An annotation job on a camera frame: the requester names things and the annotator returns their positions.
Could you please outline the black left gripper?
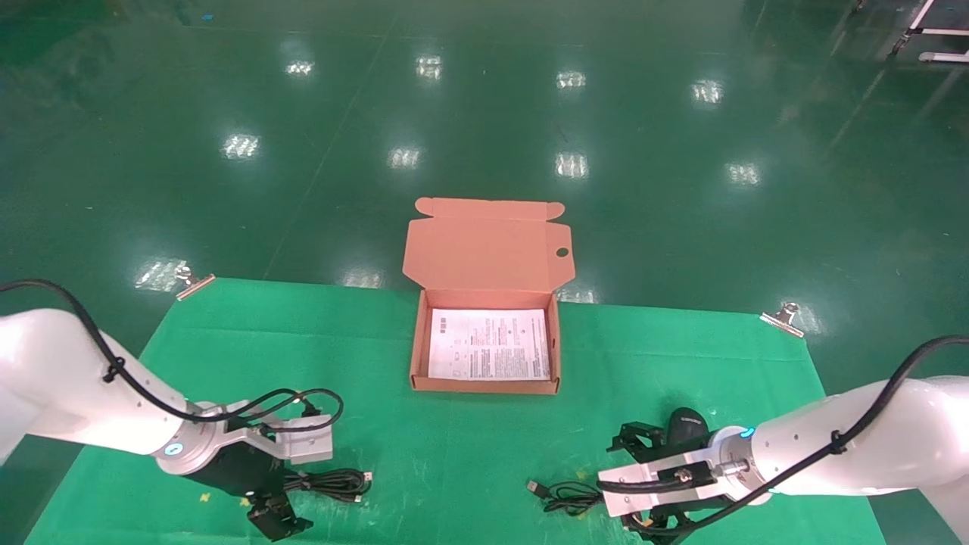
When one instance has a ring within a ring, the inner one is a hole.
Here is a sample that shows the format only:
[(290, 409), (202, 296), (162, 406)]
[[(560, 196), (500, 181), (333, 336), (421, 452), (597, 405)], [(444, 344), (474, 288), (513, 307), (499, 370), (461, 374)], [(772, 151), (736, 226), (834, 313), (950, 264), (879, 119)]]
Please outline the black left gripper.
[(302, 534), (313, 527), (311, 520), (298, 517), (283, 493), (290, 469), (276, 456), (252, 445), (228, 445), (196, 472), (185, 476), (233, 497), (254, 497), (249, 522), (271, 542)]

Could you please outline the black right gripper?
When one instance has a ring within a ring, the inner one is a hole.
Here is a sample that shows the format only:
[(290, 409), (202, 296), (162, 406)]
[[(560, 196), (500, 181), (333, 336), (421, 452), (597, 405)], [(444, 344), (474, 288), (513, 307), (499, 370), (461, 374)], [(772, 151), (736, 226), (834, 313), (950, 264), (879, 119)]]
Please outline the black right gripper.
[[(608, 452), (625, 451), (640, 459), (641, 465), (652, 466), (682, 466), (716, 458), (716, 447), (709, 443), (664, 443), (665, 430), (658, 425), (623, 424)], [(627, 531), (639, 535), (643, 542), (683, 542), (693, 532), (693, 521), (683, 513), (657, 518), (633, 513), (627, 515)]]

